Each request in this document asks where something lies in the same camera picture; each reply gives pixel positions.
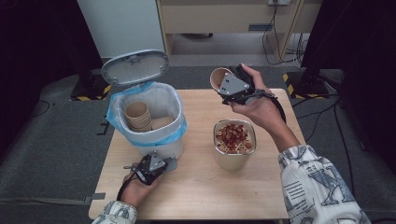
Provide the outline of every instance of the white cabinet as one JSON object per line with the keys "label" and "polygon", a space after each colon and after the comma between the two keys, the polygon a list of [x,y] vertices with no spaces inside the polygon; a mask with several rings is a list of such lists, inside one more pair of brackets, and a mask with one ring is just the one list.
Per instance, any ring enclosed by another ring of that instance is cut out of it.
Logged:
{"label": "white cabinet", "polygon": [[78,0],[78,4],[102,58],[164,50],[155,0]]}

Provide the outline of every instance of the trash bin lid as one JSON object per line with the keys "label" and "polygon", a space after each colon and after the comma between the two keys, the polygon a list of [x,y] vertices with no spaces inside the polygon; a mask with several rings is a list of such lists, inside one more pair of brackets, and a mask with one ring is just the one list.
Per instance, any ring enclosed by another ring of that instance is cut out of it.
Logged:
{"label": "trash bin lid", "polygon": [[124,86],[160,77],[168,69],[169,60],[165,52],[145,49],[109,60],[102,66],[102,76],[108,84]]}

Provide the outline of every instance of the hand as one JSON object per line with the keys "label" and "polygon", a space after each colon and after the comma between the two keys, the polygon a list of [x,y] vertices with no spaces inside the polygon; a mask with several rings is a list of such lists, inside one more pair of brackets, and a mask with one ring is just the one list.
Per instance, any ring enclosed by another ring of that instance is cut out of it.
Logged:
{"label": "hand", "polygon": [[[271,92],[262,82],[262,75],[260,72],[246,66],[243,63],[242,68],[253,77],[253,82],[256,86],[256,89]],[[233,112],[247,116],[255,124],[267,130],[267,132],[270,132],[272,128],[278,125],[284,124],[278,109],[267,97],[255,99],[248,105],[239,105],[235,102],[231,102],[230,106]]]}
{"label": "hand", "polygon": [[[123,179],[123,182],[125,182],[131,175],[132,172],[126,175]],[[146,199],[146,197],[157,188],[161,178],[162,176],[160,175],[156,180],[154,180],[154,182],[152,182],[150,186],[143,184],[137,178],[133,179],[122,193],[121,201],[137,208],[137,206],[139,206],[139,204],[141,204]]]}
{"label": "hand", "polygon": [[[256,89],[271,92],[262,82],[262,74],[260,72],[246,66],[245,64],[242,64],[242,68],[253,77]],[[279,152],[282,152],[289,147],[300,145],[300,142],[295,137],[294,133],[283,121],[279,110],[267,97],[254,99],[248,105],[239,105],[235,102],[231,102],[229,104],[233,112],[245,115],[255,124],[264,128],[269,134],[271,134]]]}

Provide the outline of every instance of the gray carpet floor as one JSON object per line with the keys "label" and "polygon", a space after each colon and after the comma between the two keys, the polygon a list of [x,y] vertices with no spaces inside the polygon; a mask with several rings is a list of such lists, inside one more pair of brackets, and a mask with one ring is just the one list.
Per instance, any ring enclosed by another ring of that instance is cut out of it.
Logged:
{"label": "gray carpet floor", "polygon": [[[215,68],[171,67],[168,74],[157,81],[176,89],[210,89],[209,76]],[[282,89],[286,89],[282,75],[298,70],[295,67],[254,68],[262,72],[268,87]],[[334,72],[329,76],[338,78],[339,74]],[[0,166],[0,199],[55,198],[82,202],[94,193],[114,128],[110,126],[106,134],[99,134],[105,129],[108,100],[69,101],[77,81],[78,76],[71,76],[43,89],[30,121]],[[124,89],[112,88],[109,95]],[[337,99],[338,96],[332,96],[303,102],[294,107],[295,114],[299,118],[321,111]],[[293,105],[301,101],[291,99]],[[299,119],[305,139],[312,134],[307,143],[335,164],[371,220],[396,218],[396,176],[375,152],[361,150],[348,114],[340,106],[336,107],[336,113],[346,139],[350,166],[332,109],[320,114],[318,121],[319,114]],[[88,204],[2,203],[0,224],[91,223],[88,211]]]}

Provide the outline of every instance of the motion capture device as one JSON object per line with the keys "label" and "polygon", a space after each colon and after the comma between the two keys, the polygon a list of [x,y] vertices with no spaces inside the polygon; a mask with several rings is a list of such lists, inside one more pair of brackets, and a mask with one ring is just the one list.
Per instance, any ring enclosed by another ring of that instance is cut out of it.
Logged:
{"label": "motion capture device", "polygon": [[280,116],[286,123],[285,112],[277,97],[265,90],[258,90],[254,86],[253,78],[239,64],[235,68],[229,67],[232,73],[225,73],[224,79],[218,89],[218,94],[222,98],[222,103],[228,105],[229,102],[236,102],[240,105],[248,105],[255,98],[269,98],[280,112]]}
{"label": "motion capture device", "polygon": [[138,178],[143,184],[150,186],[160,175],[173,171],[177,168],[175,158],[169,157],[162,159],[156,151],[147,154],[140,162],[134,162],[131,166],[124,166],[124,169],[131,169],[131,176],[122,184],[117,200],[119,201],[122,193],[128,184]]}

